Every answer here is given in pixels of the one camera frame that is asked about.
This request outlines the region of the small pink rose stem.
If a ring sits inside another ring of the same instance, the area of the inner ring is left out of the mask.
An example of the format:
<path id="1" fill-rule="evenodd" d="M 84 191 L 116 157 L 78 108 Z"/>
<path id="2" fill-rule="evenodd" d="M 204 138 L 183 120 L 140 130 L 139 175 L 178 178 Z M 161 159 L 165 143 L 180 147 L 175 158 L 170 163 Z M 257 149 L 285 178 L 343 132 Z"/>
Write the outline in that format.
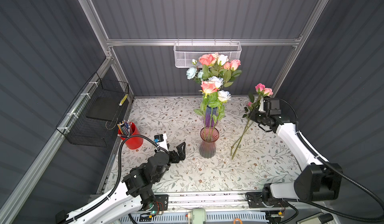
<path id="1" fill-rule="evenodd" d="M 250 120 L 249 118 L 249 115 L 251 113 L 251 111 L 253 110 L 253 103 L 252 102 L 249 102 L 247 104 L 247 106 L 245 107 L 245 114 L 243 115 L 243 118 L 245 118 L 247 121 L 246 121 L 246 125 L 243 129 L 243 132 L 241 134 L 241 136 L 235 141 L 235 143 L 232 145 L 231 147 L 231 159 L 234 159 L 236 154 L 237 154 L 237 151 L 240 147 L 240 144 L 245 136 L 245 134 L 247 133 L 248 129 L 251 127 L 252 125 L 252 121 Z"/>

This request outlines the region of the yellow marker in black basket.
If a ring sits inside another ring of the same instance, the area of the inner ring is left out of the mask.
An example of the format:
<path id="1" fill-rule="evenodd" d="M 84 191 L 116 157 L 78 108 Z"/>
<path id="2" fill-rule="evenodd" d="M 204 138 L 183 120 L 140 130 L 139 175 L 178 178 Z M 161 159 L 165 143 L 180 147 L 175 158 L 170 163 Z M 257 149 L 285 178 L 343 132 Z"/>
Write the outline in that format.
<path id="1" fill-rule="evenodd" d="M 124 104 L 124 102 L 127 100 L 128 98 L 128 95 L 126 94 L 122 99 L 121 101 L 119 102 L 119 106 L 122 106 Z"/>

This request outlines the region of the white blue rose stem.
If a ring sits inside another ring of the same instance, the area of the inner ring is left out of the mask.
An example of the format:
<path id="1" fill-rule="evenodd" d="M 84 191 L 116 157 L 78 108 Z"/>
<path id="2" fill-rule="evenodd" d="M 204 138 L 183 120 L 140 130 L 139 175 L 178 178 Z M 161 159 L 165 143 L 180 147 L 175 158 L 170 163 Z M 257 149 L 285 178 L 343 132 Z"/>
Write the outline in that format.
<path id="1" fill-rule="evenodd" d="M 213 82 L 216 89 L 220 89 L 224 84 L 224 79 L 217 76 L 210 77 L 208 81 Z"/>

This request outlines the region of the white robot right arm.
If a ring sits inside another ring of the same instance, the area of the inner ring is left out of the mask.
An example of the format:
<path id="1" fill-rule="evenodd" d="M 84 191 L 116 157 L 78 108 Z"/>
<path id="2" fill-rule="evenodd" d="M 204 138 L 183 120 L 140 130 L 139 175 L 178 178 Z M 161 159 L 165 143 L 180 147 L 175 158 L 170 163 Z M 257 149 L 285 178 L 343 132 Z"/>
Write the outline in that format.
<path id="1" fill-rule="evenodd" d="M 297 124 L 287 116 L 267 116 L 264 112 L 250 114 L 258 126 L 268 126 L 289 147 L 296 158 L 301 174 L 290 183 L 265 184 L 262 201 L 272 207 L 278 200 L 293 199 L 305 202 L 332 201 L 339 197 L 342 177 L 325 166 L 319 154 L 297 130 Z"/>

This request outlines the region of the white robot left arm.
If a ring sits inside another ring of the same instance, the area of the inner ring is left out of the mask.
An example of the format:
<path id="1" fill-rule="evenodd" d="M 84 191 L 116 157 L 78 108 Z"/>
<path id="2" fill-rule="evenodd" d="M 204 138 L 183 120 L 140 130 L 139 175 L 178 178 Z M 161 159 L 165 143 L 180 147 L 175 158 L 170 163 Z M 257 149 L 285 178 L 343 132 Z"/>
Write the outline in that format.
<path id="1" fill-rule="evenodd" d="M 132 169 L 118 182 L 117 187 L 75 211 L 56 214 L 56 223 L 109 224 L 124 215 L 150 210 L 156 202 L 153 184 L 161 180 L 172 163 L 185 160 L 185 156 L 185 142 L 169 154 L 157 151 L 146 163 Z"/>

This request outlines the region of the floral table mat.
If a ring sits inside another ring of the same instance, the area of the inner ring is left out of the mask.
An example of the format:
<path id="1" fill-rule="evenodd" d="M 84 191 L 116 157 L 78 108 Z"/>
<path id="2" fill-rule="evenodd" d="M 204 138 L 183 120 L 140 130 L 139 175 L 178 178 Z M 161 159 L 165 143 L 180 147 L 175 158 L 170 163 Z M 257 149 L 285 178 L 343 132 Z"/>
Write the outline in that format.
<path id="1" fill-rule="evenodd" d="M 195 114 L 200 98 L 136 99 L 129 120 L 140 134 L 153 137 L 165 133 L 175 149 L 186 143 L 186 159 L 173 164 L 160 182 L 156 193 L 252 191 L 266 183 L 294 181 L 301 173 L 294 155 L 274 133 L 257 125 L 243 133 L 242 117 L 246 97 L 233 97 L 226 105 L 226 115 L 218 123 L 216 153 L 204 158 L 200 151 L 203 120 Z"/>

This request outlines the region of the red pencil cup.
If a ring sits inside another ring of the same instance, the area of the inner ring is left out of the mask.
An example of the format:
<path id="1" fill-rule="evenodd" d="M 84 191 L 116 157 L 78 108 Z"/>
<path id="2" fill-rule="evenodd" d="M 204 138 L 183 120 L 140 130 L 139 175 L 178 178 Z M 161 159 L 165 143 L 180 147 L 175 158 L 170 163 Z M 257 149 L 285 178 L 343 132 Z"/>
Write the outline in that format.
<path id="1" fill-rule="evenodd" d="M 136 125 L 133 122 L 130 121 L 123 121 L 121 123 L 117 124 L 118 127 L 118 137 L 125 141 L 128 137 L 139 135 L 139 131 L 136 127 Z M 143 144 L 143 139 L 140 137 L 132 137 L 129 140 L 125 142 L 125 145 L 129 149 L 138 149 Z"/>

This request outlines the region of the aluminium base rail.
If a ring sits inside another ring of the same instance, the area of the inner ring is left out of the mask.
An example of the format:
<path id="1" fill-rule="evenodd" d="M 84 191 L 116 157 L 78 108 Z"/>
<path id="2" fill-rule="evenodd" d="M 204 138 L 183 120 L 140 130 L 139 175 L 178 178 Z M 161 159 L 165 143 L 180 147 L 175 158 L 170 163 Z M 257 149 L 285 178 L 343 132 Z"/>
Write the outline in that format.
<path id="1" fill-rule="evenodd" d="M 192 209 L 258 209 L 287 207 L 289 202 L 299 210 L 314 209 L 314 205 L 301 203 L 295 193 L 293 183 L 278 183 L 267 185 L 262 191 L 228 191 L 228 192 L 200 192 L 200 193 L 168 193 L 155 194 L 153 199 L 147 204 L 142 204 L 140 196 L 131 197 L 123 192 L 122 197 L 108 198 L 104 205 L 112 204 L 107 211 L 111 212 L 114 208 L 122 207 L 130 209 L 134 213 L 139 210 L 149 211 L 169 211 L 173 208 Z"/>

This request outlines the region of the light blue peony flower stem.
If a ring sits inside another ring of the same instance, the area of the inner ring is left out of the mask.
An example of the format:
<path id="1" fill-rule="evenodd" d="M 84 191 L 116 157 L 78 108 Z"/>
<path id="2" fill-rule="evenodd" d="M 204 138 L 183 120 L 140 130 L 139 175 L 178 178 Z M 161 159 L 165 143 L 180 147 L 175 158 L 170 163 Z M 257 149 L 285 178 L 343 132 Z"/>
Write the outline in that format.
<path id="1" fill-rule="evenodd" d="M 186 71 L 186 76 L 188 80 L 193 80 L 197 84 L 201 84 L 203 81 L 203 68 L 199 60 L 192 60 L 192 67 Z"/>

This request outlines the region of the purple blue glass vase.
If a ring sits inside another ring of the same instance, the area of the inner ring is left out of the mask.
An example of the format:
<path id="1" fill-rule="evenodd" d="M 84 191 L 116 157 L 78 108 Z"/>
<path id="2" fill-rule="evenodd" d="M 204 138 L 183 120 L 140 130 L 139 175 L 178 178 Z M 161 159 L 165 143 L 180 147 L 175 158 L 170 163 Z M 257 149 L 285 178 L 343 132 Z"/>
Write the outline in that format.
<path id="1" fill-rule="evenodd" d="M 204 117 L 204 124 L 205 127 L 215 128 L 217 124 L 217 117 L 219 115 L 219 108 L 218 107 L 209 107 L 206 106 L 206 112 Z"/>

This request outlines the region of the pink coral rose stem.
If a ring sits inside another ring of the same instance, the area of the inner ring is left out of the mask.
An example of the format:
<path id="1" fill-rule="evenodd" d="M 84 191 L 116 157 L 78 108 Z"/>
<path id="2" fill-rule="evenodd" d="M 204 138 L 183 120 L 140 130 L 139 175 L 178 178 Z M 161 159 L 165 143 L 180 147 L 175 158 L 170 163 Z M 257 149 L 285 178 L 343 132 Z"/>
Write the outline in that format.
<path id="1" fill-rule="evenodd" d="M 237 77 L 242 74 L 242 70 L 239 70 L 241 61 L 238 59 L 226 62 L 221 69 L 221 76 L 224 79 L 224 87 L 230 87 L 233 85 Z"/>

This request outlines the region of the cream pink rose stem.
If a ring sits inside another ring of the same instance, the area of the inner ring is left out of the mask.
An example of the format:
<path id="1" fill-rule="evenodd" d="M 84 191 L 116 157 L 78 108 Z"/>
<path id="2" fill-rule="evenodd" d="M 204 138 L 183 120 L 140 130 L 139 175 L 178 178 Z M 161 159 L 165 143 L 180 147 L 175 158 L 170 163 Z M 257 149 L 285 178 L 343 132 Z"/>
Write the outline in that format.
<path id="1" fill-rule="evenodd" d="M 217 70 L 220 72 L 223 69 L 228 69 L 227 63 L 229 62 L 229 58 L 226 55 L 219 55 L 217 59 Z"/>

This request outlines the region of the pink peony flower stem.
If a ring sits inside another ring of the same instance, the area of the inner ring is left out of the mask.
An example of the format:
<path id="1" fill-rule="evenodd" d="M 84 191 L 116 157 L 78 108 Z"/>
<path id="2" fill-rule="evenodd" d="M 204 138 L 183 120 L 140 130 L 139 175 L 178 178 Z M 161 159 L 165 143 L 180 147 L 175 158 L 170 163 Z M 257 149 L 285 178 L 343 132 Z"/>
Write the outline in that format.
<path id="1" fill-rule="evenodd" d="M 205 54 L 199 58 L 203 68 L 203 80 L 207 80 L 210 77 L 218 76 L 219 71 L 217 70 L 217 59 L 219 54 Z"/>

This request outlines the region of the pale pink rose stem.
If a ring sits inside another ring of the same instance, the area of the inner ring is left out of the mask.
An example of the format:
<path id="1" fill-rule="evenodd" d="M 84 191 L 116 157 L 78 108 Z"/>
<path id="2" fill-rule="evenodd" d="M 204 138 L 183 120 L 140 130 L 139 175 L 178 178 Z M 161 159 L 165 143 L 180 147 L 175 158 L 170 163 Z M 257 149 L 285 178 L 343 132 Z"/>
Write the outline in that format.
<path id="1" fill-rule="evenodd" d="M 257 94 L 257 98 L 255 98 L 255 95 L 254 95 L 253 92 L 250 92 L 249 95 L 248 95 L 249 102 L 253 103 L 253 107 L 254 107 L 253 110 L 259 109 L 260 103 L 261 103 L 263 98 L 271 97 L 273 95 L 273 90 L 271 88 L 266 88 L 265 85 L 261 84 L 261 83 L 259 83 L 255 87 L 255 91 L 256 91 L 256 94 Z"/>

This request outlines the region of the pink grey glass vase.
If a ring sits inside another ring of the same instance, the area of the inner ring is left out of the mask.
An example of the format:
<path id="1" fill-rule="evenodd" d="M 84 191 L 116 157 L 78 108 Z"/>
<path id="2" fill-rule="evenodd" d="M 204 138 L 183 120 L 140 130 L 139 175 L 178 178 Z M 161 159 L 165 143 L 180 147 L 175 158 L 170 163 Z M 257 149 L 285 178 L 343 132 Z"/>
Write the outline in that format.
<path id="1" fill-rule="evenodd" d="M 202 142 L 199 147 L 199 153 L 203 158 L 212 158 L 216 154 L 216 141 L 220 134 L 216 128 L 206 126 L 200 132 Z"/>

